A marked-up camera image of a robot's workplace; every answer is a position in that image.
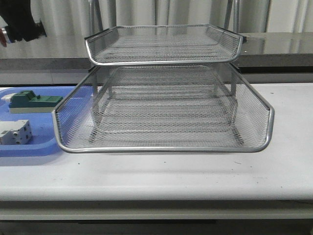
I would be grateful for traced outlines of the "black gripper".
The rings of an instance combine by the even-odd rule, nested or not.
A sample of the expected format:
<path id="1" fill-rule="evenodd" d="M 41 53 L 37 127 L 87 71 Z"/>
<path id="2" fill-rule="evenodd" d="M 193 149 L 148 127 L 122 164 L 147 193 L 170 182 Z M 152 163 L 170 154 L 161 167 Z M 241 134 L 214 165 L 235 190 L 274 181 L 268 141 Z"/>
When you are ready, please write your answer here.
<path id="1" fill-rule="evenodd" d="M 2 0 L 0 16 L 7 23 L 4 27 L 11 42 L 29 42 L 46 36 L 42 21 L 33 19 L 29 0 Z"/>

